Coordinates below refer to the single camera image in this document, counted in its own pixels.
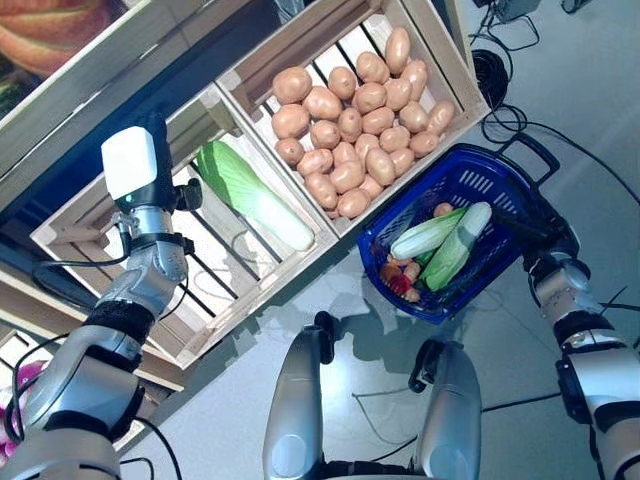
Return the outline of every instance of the produce display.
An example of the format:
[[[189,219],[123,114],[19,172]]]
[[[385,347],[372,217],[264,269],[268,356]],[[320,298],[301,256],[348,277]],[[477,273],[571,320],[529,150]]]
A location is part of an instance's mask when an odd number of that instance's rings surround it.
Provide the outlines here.
[[[395,28],[385,60],[372,52],[358,56],[357,77],[335,67],[327,87],[313,86],[307,71],[295,66],[273,79],[280,103],[272,117],[275,149],[304,177],[330,218],[362,214],[417,159],[436,149],[455,115],[448,100],[428,112],[419,103],[428,68],[409,58],[410,48],[407,31]],[[305,152],[300,139],[307,133],[313,150]]]
[[[454,209],[440,203],[433,218],[403,232],[391,245],[378,274],[396,295],[416,303],[420,291],[445,288],[469,259],[476,239],[491,219],[486,202]]]
[[[198,151],[197,165],[202,179],[225,204],[260,222],[294,250],[311,248],[313,231],[226,143],[217,140],[207,143]],[[322,190],[321,185],[314,185]]]

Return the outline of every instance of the wooden crate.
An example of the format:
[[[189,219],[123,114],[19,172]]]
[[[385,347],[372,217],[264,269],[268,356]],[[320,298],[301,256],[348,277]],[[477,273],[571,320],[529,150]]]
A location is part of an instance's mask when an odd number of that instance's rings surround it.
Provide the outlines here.
[[[174,229],[195,242],[198,259],[189,257],[189,293],[177,311],[156,325],[150,343],[183,368],[191,365],[247,315],[313,263],[337,237],[305,195],[272,168],[275,159],[246,135],[211,85],[168,121],[174,182],[198,177],[192,160],[207,140],[221,138],[240,153],[314,231],[316,242],[296,252],[259,223],[224,205],[203,184],[204,203],[196,212],[175,212]],[[111,217],[116,211],[100,175],[32,234],[53,258],[100,261],[121,255]],[[69,271],[96,295],[103,293],[122,266]],[[182,296],[176,289],[173,304]]]
[[[331,221],[307,193],[302,177],[275,153],[277,138],[271,128],[271,115],[279,105],[272,95],[271,82],[283,69],[302,65],[314,85],[326,86],[333,67],[341,65],[353,71],[363,51],[383,54],[392,28],[398,26],[409,32],[411,58],[423,59],[429,68],[428,85],[420,103],[428,111],[436,100],[450,100],[456,105],[456,116],[438,148],[397,179],[365,213],[353,221],[346,218]],[[276,168],[299,186],[340,237],[388,202],[489,112],[474,75],[429,0],[319,0],[236,63],[217,82],[230,109],[238,112],[271,151],[271,158],[277,159]],[[301,142],[307,150],[313,148],[309,134]]]
[[[42,292],[22,272],[0,263],[0,317],[42,338],[53,338],[82,325],[84,315]],[[152,345],[143,347],[141,378],[171,390],[183,390],[189,371],[183,371]]]
[[[252,0],[142,0],[0,120],[0,211]]]

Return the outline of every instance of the electrical wire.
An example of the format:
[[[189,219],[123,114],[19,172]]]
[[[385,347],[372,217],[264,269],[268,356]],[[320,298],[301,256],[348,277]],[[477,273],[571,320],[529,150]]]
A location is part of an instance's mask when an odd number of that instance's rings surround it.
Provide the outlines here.
[[[133,417],[133,418],[134,420],[137,420],[138,422],[142,423],[145,427],[152,430],[153,433],[157,435],[157,437],[160,439],[160,441],[164,445],[164,448],[166,448],[167,453],[169,454],[169,457],[171,457],[171,463],[173,463],[173,468],[176,471],[176,478],[178,480],[182,480],[182,472],[180,471],[180,465],[178,464],[178,459],[176,458],[176,454],[173,452],[173,449],[171,448],[171,444],[169,443],[167,438],[162,434],[160,429],[156,427],[151,421],[147,420],[146,418],[142,418],[142,417]]]
[[[529,127],[529,126],[534,126],[534,127],[539,127],[539,128],[543,128],[545,130],[548,130],[549,132],[551,132],[554,135],[558,136],[561,140],[563,140],[564,142],[566,142],[567,144],[569,144],[570,146],[572,146],[576,150],[579,150],[584,155],[586,155],[587,157],[592,159],[594,162],[596,162],[598,165],[600,165],[603,169],[605,169],[627,191],[627,193],[631,196],[631,198],[633,198],[634,202],[636,202],[636,204],[638,204],[638,206],[640,206],[640,197],[633,191],[633,189],[627,184],[627,182],[625,182],[625,180],[615,170],[613,170],[613,168],[611,168],[604,160],[600,159],[599,157],[597,157],[596,155],[591,153],[589,150],[587,150],[586,148],[584,148],[580,144],[578,144],[578,143],[574,142],[573,140],[571,140],[569,137],[567,137],[564,133],[562,133],[558,129],[550,127],[549,125],[545,125],[544,123],[532,122],[530,120],[525,120],[524,122],[520,122],[520,121],[505,121],[505,120],[492,121],[492,120],[487,120],[487,117],[485,117],[485,119],[483,119],[482,122],[483,123],[500,123],[500,124],[506,124],[506,125],[508,125],[508,124],[523,124],[524,128]]]
[[[158,322],[161,322],[162,320],[164,320],[165,318],[173,315],[175,313],[176,310],[178,310],[178,307],[182,304],[182,301],[184,300],[184,297],[187,296],[187,292],[189,291],[189,276],[187,275],[187,278],[184,282],[184,290],[182,291],[182,296],[180,297],[180,300],[178,300],[178,303],[175,304],[175,306],[169,310],[167,313],[165,313],[164,315],[162,315],[159,319]]]
[[[18,389],[18,397],[17,397],[18,409],[20,408],[20,404],[19,404],[20,398],[22,397],[24,392],[26,392],[34,383],[36,383],[36,380],[38,380],[38,376],[30,378],[29,380],[24,382],[24,384],[22,384]],[[4,425],[4,430],[7,433],[7,436],[9,437],[9,439],[16,445],[19,445],[20,443],[22,443],[22,439],[18,436],[18,433],[16,432],[13,426],[13,417],[14,417],[14,410],[15,410],[14,407],[15,407],[14,397],[11,397],[5,408],[3,425]]]
[[[482,122],[480,125],[484,138],[487,141],[491,143],[496,143],[496,144],[502,144],[509,141],[509,139],[499,139],[496,137],[492,137],[488,132],[487,125],[499,125],[503,129],[505,129],[509,134],[522,132],[529,126],[545,129],[546,131],[551,132],[557,137],[559,137],[561,140],[563,140],[565,143],[567,143],[571,147],[575,148],[576,150],[580,151],[584,155],[588,156],[594,162],[600,165],[603,169],[605,169],[627,191],[627,193],[629,193],[629,195],[633,198],[636,204],[640,206],[640,197],[633,191],[633,189],[627,184],[627,182],[613,168],[611,168],[604,160],[600,159],[599,157],[597,157],[596,155],[588,151],[582,145],[574,142],[572,139],[570,139],[567,135],[565,135],[558,129],[550,127],[549,125],[545,125],[544,123],[530,121],[522,109],[513,105],[503,103],[503,100],[506,96],[507,86],[513,78],[513,59],[511,57],[511,52],[520,51],[525,48],[531,48],[534,45],[537,45],[540,42],[540,34],[538,33],[538,30],[535,27],[535,24],[533,23],[530,17],[526,15],[521,17],[516,17],[513,21],[521,18],[525,18],[527,20],[529,27],[531,28],[531,30],[533,31],[536,37],[536,40],[534,42],[531,42],[530,44],[523,45],[516,48],[512,48],[505,45],[505,43],[492,32],[492,29],[495,29],[495,26],[496,26],[493,24],[493,20],[495,17],[494,10],[495,10],[495,5],[493,4],[493,1],[492,1],[489,3],[489,7],[487,9],[487,13],[485,14],[485,17],[480,22],[480,28],[476,33],[470,35],[470,37],[472,38],[472,42],[471,42],[472,44],[473,44],[473,41],[475,41],[477,38],[481,38],[489,42],[492,42],[495,45],[498,45],[502,49],[504,54],[507,56],[507,59],[509,60],[509,69],[508,69],[508,73],[506,74],[506,81],[505,81],[504,64],[502,62],[496,61],[495,54],[491,55],[487,50],[484,50],[484,51],[474,50],[473,52],[474,65],[477,65],[480,73],[480,75],[478,75],[478,87],[480,88],[480,91],[482,92],[483,96],[485,97],[485,100],[487,101],[487,103],[489,104],[489,107],[491,108],[491,112],[485,118],[482,119]],[[514,117],[513,120],[501,119],[498,116],[500,112],[506,112],[507,114],[513,116]]]
[[[503,408],[515,407],[517,405],[525,405],[527,403],[540,402],[542,400],[548,400],[550,398],[561,397],[562,394],[560,392],[550,393],[548,395],[541,395],[539,397],[527,398],[525,400],[517,400],[515,402],[502,403],[499,405],[494,405],[492,407],[486,407],[482,409],[482,413],[493,412],[495,410],[502,410]]]
[[[353,393],[352,392],[351,393],[351,396],[353,397],[353,399],[358,404],[358,407],[360,407],[360,411],[362,412],[362,415],[364,415],[365,420],[369,424],[369,428],[371,428],[371,431],[378,438],[378,440],[380,440],[383,443],[387,443],[389,445],[402,445],[402,444],[404,444],[406,442],[406,440],[404,440],[402,442],[394,442],[393,440],[388,440],[388,439],[384,438],[380,434],[380,432],[378,432],[378,429],[376,428],[376,426],[371,421],[371,418],[369,417],[369,414],[367,413],[367,410],[364,408],[364,404],[362,403],[362,400],[360,400],[360,399],[361,398],[367,398],[367,397],[378,397],[378,396],[383,396],[383,395],[392,395],[394,393],[406,392],[407,390],[409,390],[408,387],[403,387],[403,388],[397,388],[397,389],[394,389],[394,390],[387,390],[387,391],[384,391],[384,392],[374,392],[374,393]]]
[[[609,305],[611,305],[615,301],[616,298],[618,298],[620,295],[622,295],[622,292],[624,292],[627,289],[628,286],[629,285],[625,285],[620,290],[618,290],[618,292],[613,297],[611,297],[611,299],[607,303],[605,303],[605,304],[601,303],[600,305],[602,305],[602,310],[600,311],[599,315],[604,314],[604,312],[606,312],[607,309],[609,308]]]
[[[285,17],[285,20],[289,21],[295,16],[289,10],[280,5],[280,2],[278,0],[273,0],[273,3],[275,4],[278,11]]]
[[[32,348],[27,353],[25,353],[22,357],[20,357],[20,359],[16,362],[15,366],[13,367],[13,374],[11,377],[11,393],[12,393],[12,400],[14,402],[14,407],[16,411],[16,415],[15,415],[16,429],[17,429],[16,434],[17,434],[17,438],[19,439],[19,441],[15,443],[19,444],[24,440],[24,425],[22,424],[22,412],[20,411],[21,392],[18,388],[18,372],[20,370],[20,366],[27,358],[29,358],[37,350],[44,348],[48,345],[51,345],[57,342],[58,340],[62,340],[63,338],[66,338],[68,336],[69,336],[68,333],[63,333],[62,335],[58,335],[57,337],[50,338],[46,342],[43,342],[40,345],[37,345],[36,347]]]
[[[560,396],[562,396],[562,394],[560,392],[556,392],[556,393],[551,393],[551,394],[548,394],[548,395],[541,395],[539,397],[527,398],[525,400],[518,400],[518,401],[515,401],[515,402],[503,403],[503,404],[495,405],[495,406],[492,406],[492,407],[483,408],[482,409],[482,413],[493,412],[495,410],[501,410],[501,409],[509,408],[509,407],[515,407],[517,405],[524,405],[524,404],[528,404],[528,403],[540,402],[542,400],[548,400],[550,398],[556,398],[556,397],[560,397]],[[413,438],[407,440],[406,442],[404,442],[398,448],[396,448],[396,449],[394,449],[394,450],[392,450],[392,451],[390,451],[388,453],[385,453],[384,455],[381,455],[379,457],[371,459],[369,461],[370,462],[379,462],[381,460],[384,460],[385,458],[388,458],[391,455],[394,455],[394,454],[398,453],[399,451],[407,448],[409,445],[411,445],[417,439],[418,439],[418,436],[416,435],[415,437],[413,437]]]
[[[153,468],[153,462],[149,460],[147,457],[136,457],[136,458],[129,458],[127,460],[122,460],[120,462],[120,465],[129,465],[130,463],[139,463],[139,462],[143,462],[147,464],[147,466],[149,467],[149,480],[155,480],[156,471]]]
[[[400,445],[398,448],[396,448],[395,450],[391,450],[389,453],[385,453],[384,455],[381,455],[379,457],[376,457],[374,459],[369,460],[369,462],[379,462],[380,460],[384,460],[385,458],[389,458],[391,455],[395,455],[396,453],[398,453],[400,450],[404,450],[405,448],[407,448],[409,445],[411,445],[413,442],[415,442],[418,439],[418,436],[416,435],[415,437],[413,437],[410,440],[407,440],[405,443],[403,443],[402,445]]]
[[[639,305],[628,305],[626,303],[601,303],[600,305],[602,305],[603,307],[606,306],[607,308],[619,308],[621,310],[630,310],[632,312],[640,312]]]
[[[100,262],[80,262],[75,260],[44,260],[42,262],[36,263],[34,268],[42,269],[54,267],[112,267],[124,262],[127,258],[129,258],[129,252],[126,252],[121,257],[112,258],[111,260],[103,260]]]
[[[47,269],[57,268],[57,267],[100,268],[100,267],[111,267],[114,265],[118,265],[119,263],[124,262],[131,255],[131,235],[129,234],[128,231],[122,230],[122,229],[119,229],[118,233],[120,235],[120,241],[122,243],[123,254],[121,257],[112,258],[111,260],[98,261],[98,262],[93,262],[93,261],[85,262],[85,261],[74,261],[74,260],[40,261],[40,262],[37,262],[31,269],[31,280],[33,281],[33,283],[36,284],[38,288],[42,289],[44,292],[49,293],[50,295],[58,298],[62,302],[70,305],[71,307],[79,308],[81,311],[84,311],[86,313],[93,305],[84,305],[84,304],[78,303],[74,298],[69,296],[67,293],[57,288],[54,288],[51,284],[45,282],[43,278],[40,278],[40,276],[38,275],[38,272],[41,270],[47,270]]]

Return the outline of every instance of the black cable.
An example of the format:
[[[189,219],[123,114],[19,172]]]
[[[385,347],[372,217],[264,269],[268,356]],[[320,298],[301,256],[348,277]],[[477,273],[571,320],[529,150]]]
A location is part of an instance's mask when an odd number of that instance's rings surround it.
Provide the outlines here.
[[[482,20],[480,20],[480,26],[478,27],[478,30],[476,30],[476,33],[469,35],[469,37],[471,37],[471,43],[469,45],[473,45],[473,43],[476,41],[477,35],[480,35],[480,33],[482,33],[482,30],[488,25],[491,25],[491,23],[493,23],[493,19],[495,18],[495,4],[494,4],[494,0],[489,0],[489,3],[487,4],[487,11],[484,14],[484,17],[482,17]]]
[[[496,61],[494,57],[495,54],[489,55],[488,53],[484,53],[484,52],[488,52],[487,50],[473,52],[474,65],[476,64],[476,58],[478,58],[477,63],[480,70],[480,75],[478,76],[478,82],[479,82],[478,86],[483,96],[485,97],[485,100],[489,104],[489,107],[491,108],[491,113],[489,113],[489,115],[487,115],[485,118],[482,119],[482,122],[480,125],[484,138],[491,143],[497,143],[497,144],[506,143],[508,141],[508,140],[501,140],[495,137],[491,137],[487,131],[487,124],[498,124],[502,128],[509,131],[510,133],[522,132],[528,126],[536,126],[539,128],[546,129],[552,132],[553,134],[555,134],[556,136],[558,136],[561,140],[563,140],[573,148],[579,150],[584,155],[587,155],[593,161],[598,163],[611,176],[613,176],[618,181],[618,183],[620,183],[620,185],[622,185],[622,187],[627,191],[627,193],[629,193],[629,195],[631,195],[633,200],[640,206],[640,197],[622,179],[622,177],[615,170],[613,170],[605,161],[598,158],[596,155],[588,151],[583,146],[571,140],[569,137],[567,137],[564,133],[560,132],[558,129],[550,127],[540,122],[532,122],[527,118],[524,111],[522,111],[520,108],[503,103],[504,97],[506,96],[507,85],[513,78],[513,59],[511,58],[510,53],[520,51],[525,48],[530,48],[538,44],[540,42],[540,34],[530,17],[528,17],[527,15],[516,17],[511,22],[507,22],[507,23],[512,23],[513,21],[525,18],[525,20],[527,20],[528,22],[529,27],[534,33],[536,40],[528,45],[523,45],[517,48],[511,48],[505,45],[505,43],[502,40],[500,40],[500,38],[498,38],[494,33],[492,33],[491,29],[495,28],[496,26],[496,25],[493,25],[493,17],[494,17],[494,13],[492,9],[492,2],[490,2],[489,7],[487,9],[487,14],[483,18],[483,20],[480,22],[480,28],[475,34],[470,35],[470,37],[473,40],[475,40],[476,38],[481,38],[498,45],[504,51],[505,55],[507,56],[507,59],[509,60],[509,71],[507,73],[507,82],[505,82],[504,81],[504,75],[505,75],[504,64],[500,65],[502,62]],[[485,28],[487,30],[487,33],[482,33],[483,29]],[[501,120],[497,115],[501,111],[508,112],[510,115],[514,117],[514,120]]]
[[[572,146],[576,150],[579,150],[580,152],[582,152],[583,154],[585,154],[586,156],[591,158],[593,161],[595,161],[602,168],[604,168],[613,178],[615,178],[618,181],[618,183],[627,191],[627,193],[633,198],[633,200],[640,206],[640,197],[633,191],[633,189],[627,184],[627,182],[625,182],[623,180],[623,178],[615,170],[613,170],[604,160],[598,158],[596,155],[591,153],[589,150],[587,150],[586,148],[584,148],[580,144],[578,144],[578,143],[574,142],[573,140],[571,140],[569,137],[567,137],[564,133],[562,133],[558,129],[550,127],[549,125],[545,125],[544,123],[532,122],[532,121],[530,121],[528,119],[526,121],[524,121],[524,122],[505,121],[505,120],[493,121],[493,120],[487,120],[487,117],[485,117],[482,120],[482,123],[483,124],[484,123],[499,123],[501,125],[508,125],[508,124],[513,125],[513,124],[524,123],[524,127],[525,128],[529,127],[529,126],[534,126],[534,127],[543,128],[545,130],[548,130],[548,131],[552,132],[553,134],[558,136],[561,140],[563,140],[564,142],[566,142],[567,144],[569,144],[570,146]],[[487,140],[489,140],[490,142],[500,143],[500,142],[494,142],[493,140],[491,140],[486,135],[485,135],[485,138]]]
[[[162,434],[160,429],[158,427],[156,427],[153,423],[151,423],[149,420],[147,420],[146,418],[142,418],[142,417],[133,417],[133,418],[134,418],[134,420],[137,420],[138,422],[142,423],[145,427],[147,427],[150,430],[152,430],[153,433],[155,433],[158,436],[158,438],[160,439],[160,441],[164,445],[164,448],[167,449],[167,453],[169,454],[169,457],[171,457],[171,463],[173,463],[173,468],[176,471],[176,478],[178,480],[182,480],[182,472],[180,471],[180,465],[178,465],[178,459],[176,458],[176,454],[173,453],[173,449],[171,448],[171,445],[169,444],[169,441]]]
[[[66,338],[67,336],[69,336],[68,333],[63,333],[62,335],[58,335],[57,337],[50,338],[46,342],[43,342],[40,345],[37,345],[36,347],[32,348],[27,353],[25,353],[22,357],[20,357],[20,359],[16,362],[15,367],[13,367],[13,374],[11,378],[11,393],[12,393],[12,398],[13,398],[15,410],[16,410],[16,427],[17,427],[16,433],[18,435],[18,438],[20,438],[20,442],[24,440],[24,426],[22,424],[22,412],[20,411],[20,400],[19,400],[20,392],[18,390],[18,371],[20,370],[20,365],[22,365],[22,363],[27,358],[29,358],[35,351],[41,348],[44,348],[48,345],[51,345],[52,343],[55,343],[58,340]]]
[[[173,315],[175,313],[175,311],[178,309],[178,307],[182,304],[182,301],[184,300],[184,297],[187,296],[187,291],[188,290],[189,290],[189,276],[187,275],[187,279],[184,282],[184,290],[182,291],[182,296],[180,297],[180,300],[178,300],[178,303],[176,303],[175,306],[171,310],[169,310],[167,313],[165,313],[163,316],[161,316],[158,319],[158,322],[161,322],[162,320],[164,320],[168,316]]]
[[[83,313],[89,313],[89,310],[91,309],[92,305],[79,303],[75,298],[72,298],[68,293],[58,288],[54,288],[53,285],[44,281],[43,278],[40,278],[37,272],[38,272],[37,269],[31,270],[31,281],[35,284],[36,287],[38,287],[43,292],[48,293],[49,295],[57,298],[59,301],[61,301],[65,305],[68,305],[72,308],[76,308]]]
[[[112,267],[124,262],[129,258],[129,252],[121,257],[112,258],[111,260],[103,260],[101,262],[80,262],[75,260],[44,260],[36,263],[34,269],[54,268],[54,267]]]
[[[489,105],[502,105],[509,84],[504,62],[490,50],[474,50],[472,55],[480,93]]]
[[[525,20],[527,23],[527,26],[531,29],[531,32],[535,36],[535,40],[533,42],[526,43],[519,47],[512,48],[506,45],[502,40],[500,40],[496,36],[495,33],[491,31],[491,29],[495,29],[500,25],[509,25],[509,24],[518,22],[520,20]],[[520,15],[518,17],[513,18],[512,20],[509,20],[508,22],[499,22],[499,23],[496,23],[495,25],[493,23],[490,23],[489,25],[487,25],[487,35],[489,35],[491,38],[494,38],[495,40],[498,40],[502,45],[504,45],[504,47],[509,52],[519,52],[521,50],[526,50],[527,48],[535,47],[537,44],[540,43],[540,33],[538,32],[538,29],[536,28],[535,23],[533,23],[533,20],[531,20],[531,17],[529,15]]]
[[[405,443],[403,443],[402,445],[400,445],[398,448],[396,448],[395,450],[390,451],[389,453],[385,453],[384,455],[381,455],[379,457],[376,457],[374,459],[369,460],[369,462],[379,462],[380,460],[384,460],[385,458],[390,457],[391,455],[394,455],[396,453],[398,453],[400,450],[403,450],[405,448],[407,448],[409,445],[411,445],[413,442],[415,442],[418,439],[418,436],[416,435],[415,437],[413,437],[411,440],[407,440]]]
[[[609,305],[611,305],[615,301],[616,298],[618,298],[620,295],[622,295],[622,293],[627,289],[628,286],[629,285],[625,285],[620,290],[618,290],[616,292],[616,294],[613,297],[611,297],[611,299],[607,303],[605,303],[605,304],[601,303],[600,305],[602,305],[602,310],[600,311],[599,315],[603,315],[604,312],[606,312],[609,309]]]
[[[37,262],[33,268],[31,269],[31,280],[36,286],[42,289],[44,292],[53,295],[58,298],[62,302],[70,305],[71,307],[79,308],[81,311],[87,311],[93,305],[83,305],[78,303],[75,299],[71,298],[67,293],[54,288],[51,284],[45,282],[38,275],[38,271],[47,270],[50,268],[56,267],[111,267],[113,265],[118,265],[119,263],[124,262],[131,255],[131,235],[126,230],[118,230],[120,235],[120,242],[122,243],[122,251],[123,254],[119,258],[112,258],[111,260],[104,260],[100,262],[92,262],[92,261],[72,261],[72,260],[44,260],[41,262]]]
[[[600,305],[602,305],[603,307],[606,306],[607,308],[619,308],[621,310],[630,310],[632,312],[640,312],[639,305],[628,305],[626,303],[601,303]]]
[[[561,397],[560,392],[550,393],[548,395],[541,395],[539,397],[527,398],[525,400],[517,400],[515,402],[502,403],[500,405],[494,405],[493,407],[486,407],[482,409],[482,413],[493,412],[494,410],[501,410],[503,408],[515,407],[516,405],[525,405],[527,403],[540,402],[542,400],[548,400],[549,398]]]
[[[136,457],[136,458],[129,458],[127,460],[122,460],[120,462],[120,465],[128,465],[130,463],[137,463],[137,462],[146,463],[147,466],[149,467],[149,480],[155,480],[156,471],[153,468],[153,462],[151,462],[151,460],[149,460],[147,457]]]
[[[24,384],[22,384],[20,386],[20,388],[18,389],[18,397],[17,397],[18,398],[18,409],[20,408],[20,403],[19,403],[20,402],[20,397],[22,397],[24,392],[26,392],[34,383],[36,383],[36,380],[38,380],[38,376],[30,378],[29,380],[24,382]],[[22,439],[18,436],[18,433],[16,432],[15,428],[13,427],[14,407],[15,407],[14,397],[11,397],[9,399],[9,402],[7,403],[7,407],[5,408],[3,425],[4,425],[4,430],[5,430],[5,432],[7,432],[7,436],[9,437],[9,439],[13,443],[15,443],[16,445],[19,445],[22,442]]]

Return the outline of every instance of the basket handle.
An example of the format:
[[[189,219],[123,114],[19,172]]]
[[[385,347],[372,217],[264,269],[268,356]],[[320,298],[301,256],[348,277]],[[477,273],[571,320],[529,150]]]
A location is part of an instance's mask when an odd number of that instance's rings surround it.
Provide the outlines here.
[[[508,149],[511,145],[513,145],[515,142],[520,142],[523,145],[529,147],[549,167],[549,171],[547,173],[545,173],[538,180],[534,181],[537,187],[542,185],[554,173],[560,170],[560,162],[558,161],[558,159],[549,150],[547,150],[547,148],[544,145],[542,145],[540,142],[538,142],[537,140],[533,139],[532,137],[530,137],[529,135],[523,132],[516,133],[513,137],[511,137],[511,139],[507,143],[505,143],[502,147],[500,147],[500,150],[498,150],[496,153],[498,155],[503,155],[504,151]]]

